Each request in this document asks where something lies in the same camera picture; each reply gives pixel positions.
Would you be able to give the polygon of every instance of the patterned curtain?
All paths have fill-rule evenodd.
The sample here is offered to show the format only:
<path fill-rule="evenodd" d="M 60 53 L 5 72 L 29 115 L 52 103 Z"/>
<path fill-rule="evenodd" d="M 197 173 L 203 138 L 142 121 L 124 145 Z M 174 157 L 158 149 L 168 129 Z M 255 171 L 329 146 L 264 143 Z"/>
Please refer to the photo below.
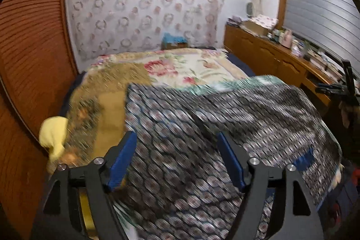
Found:
<path fill-rule="evenodd" d="M 224 0 L 67 0 L 70 32 L 83 60 L 159 50 L 168 32 L 212 46 Z"/>

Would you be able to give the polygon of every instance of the silver screw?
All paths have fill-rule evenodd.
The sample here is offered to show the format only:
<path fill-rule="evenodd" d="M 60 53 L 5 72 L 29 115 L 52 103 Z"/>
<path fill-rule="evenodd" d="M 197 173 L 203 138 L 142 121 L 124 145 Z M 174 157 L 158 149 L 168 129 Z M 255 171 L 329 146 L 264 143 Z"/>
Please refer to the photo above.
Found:
<path fill-rule="evenodd" d="M 291 172 L 294 172 L 296 170 L 296 167 L 293 164 L 287 165 L 286 168 Z"/>
<path fill-rule="evenodd" d="M 66 169 L 66 167 L 67 167 L 66 164 L 60 164 L 60 165 L 58 166 L 58 170 L 59 170 L 59 171 L 64 171 L 64 170 Z"/>
<path fill-rule="evenodd" d="M 258 165 L 260 163 L 258 158 L 251 158 L 249 161 L 252 165 Z"/>
<path fill-rule="evenodd" d="M 102 163 L 104 163 L 104 158 L 97 157 L 97 158 L 94 159 L 94 164 L 95 165 L 101 165 Z"/>

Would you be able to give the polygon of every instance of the window blind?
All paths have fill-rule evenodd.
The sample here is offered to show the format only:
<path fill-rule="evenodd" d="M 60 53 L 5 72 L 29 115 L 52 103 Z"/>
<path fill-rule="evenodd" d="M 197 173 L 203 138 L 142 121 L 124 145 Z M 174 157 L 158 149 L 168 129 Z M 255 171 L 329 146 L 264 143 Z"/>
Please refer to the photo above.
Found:
<path fill-rule="evenodd" d="M 352 0 L 287 0 L 283 27 L 360 73 L 360 13 Z"/>

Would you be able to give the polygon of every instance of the hand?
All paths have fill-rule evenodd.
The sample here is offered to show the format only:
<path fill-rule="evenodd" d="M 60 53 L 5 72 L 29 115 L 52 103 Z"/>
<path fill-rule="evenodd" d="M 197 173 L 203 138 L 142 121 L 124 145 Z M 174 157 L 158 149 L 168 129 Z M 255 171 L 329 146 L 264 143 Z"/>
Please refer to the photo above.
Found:
<path fill-rule="evenodd" d="M 360 119 L 360 106 L 350 106 L 346 104 L 346 102 L 341 101 L 339 104 L 339 108 L 341 109 L 341 117 L 342 117 L 342 123 L 345 128 L 349 128 L 350 120 L 349 120 L 349 114 L 353 113 L 354 117 L 354 124 L 359 122 Z"/>

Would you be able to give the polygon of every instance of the patterned gray blanket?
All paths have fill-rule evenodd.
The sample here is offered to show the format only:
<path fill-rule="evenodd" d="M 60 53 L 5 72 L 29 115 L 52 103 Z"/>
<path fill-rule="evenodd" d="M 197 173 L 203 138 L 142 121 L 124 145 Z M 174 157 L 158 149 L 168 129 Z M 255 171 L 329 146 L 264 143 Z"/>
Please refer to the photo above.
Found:
<path fill-rule="evenodd" d="M 138 141 L 125 202 L 137 211 L 141 239 L 226 238 L 243 194 L 217 151 L 219 131 L 229 132 L 250 157 L 269 166 L 284 167 L 312 147 L 315 160 L 302 176 L 315 205 L 341 160 L 340 147 L 314 106 L 300 89 L 285 84 L 201 96 L 132 84 L 126 117 Z M 269 197 L 257 239 L 265 237 L 271 207 Z"/>

